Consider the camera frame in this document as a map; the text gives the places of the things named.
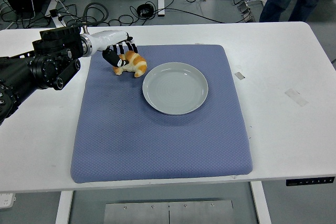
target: robotic hand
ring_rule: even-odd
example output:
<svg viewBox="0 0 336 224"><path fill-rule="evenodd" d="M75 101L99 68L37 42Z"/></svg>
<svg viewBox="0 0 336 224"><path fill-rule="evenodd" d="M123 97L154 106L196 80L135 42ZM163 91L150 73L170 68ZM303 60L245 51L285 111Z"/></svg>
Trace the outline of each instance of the robotic hand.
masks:
<svg viewBox="0 0 336 224"><path fill-rule="evenodd" d="M115 67L128 64L117 54L122 43L137 52L125 31L80 34L79 27L41 31L41 40L33 42L33 51L12 57L0 57L0 125L12 115L36 89L61 90L80 69L81 57L102 51L103 58Z"/></svg>

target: blue cushion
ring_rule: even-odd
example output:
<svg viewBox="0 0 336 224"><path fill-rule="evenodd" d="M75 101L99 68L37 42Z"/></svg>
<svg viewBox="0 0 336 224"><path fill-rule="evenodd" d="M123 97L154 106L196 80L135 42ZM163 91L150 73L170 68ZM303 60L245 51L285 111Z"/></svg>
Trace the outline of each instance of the blue cushion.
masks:
<svg viewBox="0 0 336 224"><path fill-rule="evenodd" d="M218 45L139 46L147 72L116 76L101 53L92 56L73 149L77 183L248 174L248 137L225 51ZM180 116L152 108L144 76L166 62L205 76L207 99Z"/></svg>

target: plate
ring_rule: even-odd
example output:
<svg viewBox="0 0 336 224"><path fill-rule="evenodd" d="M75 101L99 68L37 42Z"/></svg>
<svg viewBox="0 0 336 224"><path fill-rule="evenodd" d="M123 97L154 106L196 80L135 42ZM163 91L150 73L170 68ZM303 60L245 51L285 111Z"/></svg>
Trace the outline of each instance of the plate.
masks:
<svg viewBox="0 0 336 224"><path fill-rule="evenodd" d="M153 68L144 78L147 102L168 115L183 115L199 108L208 95L204 75L193 66L168 62Z"/></svg>

